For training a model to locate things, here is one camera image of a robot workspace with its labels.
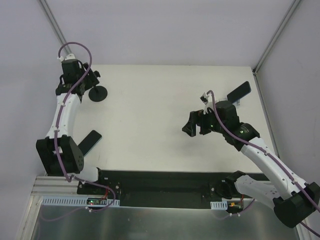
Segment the white folding phone stand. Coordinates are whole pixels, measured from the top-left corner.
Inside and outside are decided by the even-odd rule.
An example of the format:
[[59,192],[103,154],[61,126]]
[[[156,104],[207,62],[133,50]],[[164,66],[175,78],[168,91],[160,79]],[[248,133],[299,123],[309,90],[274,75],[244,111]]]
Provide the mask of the white folding phone stand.
[[236,108],[238,108],[239,106],[240,106],[240,103],[241,103],[241,101],[240,101],[240,99],[237,99],[235,102],[233,102],[232,104],[236,107]]

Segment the blue smartphone black screen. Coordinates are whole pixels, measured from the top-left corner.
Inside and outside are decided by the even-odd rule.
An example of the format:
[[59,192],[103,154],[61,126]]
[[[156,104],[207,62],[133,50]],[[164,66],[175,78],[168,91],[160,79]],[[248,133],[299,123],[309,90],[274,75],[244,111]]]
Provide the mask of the blue smartphone black screen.
[[251,86],[248,81],[245,81],[240,86],[227,94],[227,100],[231,103],[236,103],[251,92]]

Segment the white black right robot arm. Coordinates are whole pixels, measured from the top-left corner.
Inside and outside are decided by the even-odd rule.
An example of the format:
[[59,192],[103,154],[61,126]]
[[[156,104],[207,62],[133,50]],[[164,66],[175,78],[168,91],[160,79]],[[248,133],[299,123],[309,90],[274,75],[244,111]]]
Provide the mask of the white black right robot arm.
[[271,208],[289,228],[296,227],[320,209],[319,185],[307,183],[290,170],[269,150],[253,126],[239,120],[231,102],[213,102],[204,96],[200,99],[205,104],[204,109],[190,112],[182,131],[190,137],[196,135],[197,127],[201,135],[222,134],[228,144],[249,158],[271,182],[271,185],[265,185],[242,171],[236,171],[216,188],[219,196],[225,199],[231,199],[236,193],[250,196]]

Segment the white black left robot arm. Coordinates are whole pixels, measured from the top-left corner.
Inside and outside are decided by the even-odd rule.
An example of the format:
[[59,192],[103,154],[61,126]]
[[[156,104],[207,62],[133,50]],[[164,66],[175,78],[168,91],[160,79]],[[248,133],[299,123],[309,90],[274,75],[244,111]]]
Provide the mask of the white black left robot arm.
[[85,164],[84,154],[73,139],[76,114],[85,91],[92,87],[92,77],[87,75],[79,85],[72,87],[89,65],[76,59],[74,54],[69,54],[61,66],[62,75],[55,90],[57,106],[53,121],[45,138],[36,141],[36,150],[49,176],[97,182],[98,168]]

